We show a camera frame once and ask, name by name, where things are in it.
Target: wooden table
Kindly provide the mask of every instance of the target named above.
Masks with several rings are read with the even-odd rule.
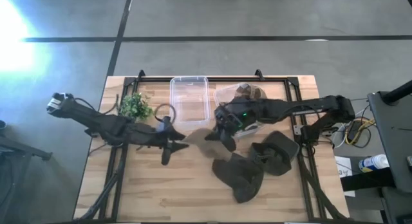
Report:
[[[314,76],[297,76],[303,99],[318,98]],[[124,77],[108,77],[104,89],[101,111],[107,111],[115,102],[116,94],[122,94]],[[209,82],[211,112],[216,108],[213,92],[236,82]],[[252,82],[260,86],[268,98],[286,100],[285,86],[280,82]],[[169,102],[168,82],[141,82],[138,91],[149,96],[153,107]],[[161,110],[159,116],[168,115]],[[312,123],[316,117],[308,115]],[[157,126],[154,119],[148,121]],[[188,135],[179,126],[178,131]],[[290,119],[274,125],[265,125],[253,137],[237,141],[237,152],[246,156],[252,142],[260,142],[270,132],[282,131],[293,139]],[[102,144],[94,139],[91,149]],[[118,221],[306,221],[301,179],[296,160],[292,170],[282,176],[266,174],[257,196],[249,202],[237,204],[232,189],[219,181],[211,171],[212,160],[201,155],[196,146],[174,153],[168,166],[162,166],[162,151],[156,147],[136,151],[136,145],[129,146],[124,174]],[[89,158],[77,202],[75,217],[82,216],[93,204],[104,186],[109,160],[109,147],[95,151]],[[316,146],[315,160],[321,187],[341,213],[348,216],[348,209],[338,176],[337,166],[330,144]],[[313,191],[312,203],[316,210]],[[111,212],[111,199],[107,215]]]

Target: green plant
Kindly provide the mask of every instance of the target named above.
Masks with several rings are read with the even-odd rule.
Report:
[[[122,101],[120,114],[124,117],[129,117],[134,120],[144,121],[153,114],[153,110],[149,107],[147,96],[142,96],[141,93],[134,95],[126,95]]]

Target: wire bundle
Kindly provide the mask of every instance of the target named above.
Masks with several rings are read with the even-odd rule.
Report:
[[[348,133],[350,132],[350,129],[353,127],[353,122],[354,122],[354,121],[362,122],[362,125],[358,128],[358,130],[357,130],[357,132],[356,132],[355,137],[353,138],[353,140],[352,140],[352,141],[349,141],[349,140],[348,140]],[[343,138],[344,138],[344,141],[345,141],[346,144],[352,145],[352,146],[355,146],[355,147],[359,147],[359,148],[366,147],[366,146],[369,144],[369,142],[371,141],[371,136],[372,136],[372,133],[371,133],[371,131],[368,129],[368,127],[374,125],[374,124],[375,124],[375,120],[374,120],[374,119],[371,119],[371,120],[370,120],[370,119],[365,118],[365,117],[359,117],[359,118],[356,118],[354,121],[351,122],[348,127],[346,127],[346,129],[345,129],[345,131],[344,131],[344,137],[343,137]],[[368,141],[367,141],[364,145],[361,145],[361,146],[356,145],[356,142],[357,142],[358,138],[360,137],[360,135],[362,134],[362,132],[363,132],[364,130],[367,130],[368,133],[369,133],[369,135],[368,135]]]

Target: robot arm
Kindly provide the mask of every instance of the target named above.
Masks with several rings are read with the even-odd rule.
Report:
[[[76,102],[69,93],[54,93],[47,106],[47,112],[57,118],[70,118],[85,125],[85,132],[91,137],[98,133],[104,141],[112,146],[138,144],[155,146],[163,149],[162,164],[167,165],[172,153],[188,147],[176,143],[185,135],[177,132],[170,117],[163,117],[158,128],[143,123],[134,123],[130,118],[99,113],[92,107]]]
[[[214,111],[216,125],[207,140],[221,140],[229,151],[235,150],[232,136],[255,122],[275,124],[290,115],[312,113],[326,114],[310,126],[300,128],[302,143],[315,142],[321,132],[338,122],[350,122],[355,118],[350,100],[342,96],[285,102],[279,99],[260,98],[251,100],[248,96],[234,98],[228,104],[221,104]]]

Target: black cloth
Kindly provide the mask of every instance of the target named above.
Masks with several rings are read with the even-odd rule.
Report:
[[[292,169],[289,154],[275,144],[253,143],[250,149],[250,157],[254,159],[265,172],[274,176],[281,176]]]
[[[285,136],[285,134],[280,131],[273,131],[266,136],[266,138],[262,141],[262,144],[267,143],[274,144],[285,150],[290,157],[290,161],[296,157],[300,149],[299,144]]]
[[[214,160],[212,171],[233,189],[233,196],[238,203],[250,201],[259,192],[264,174],[253,160],[236,153],[232,153],[228,162]]]

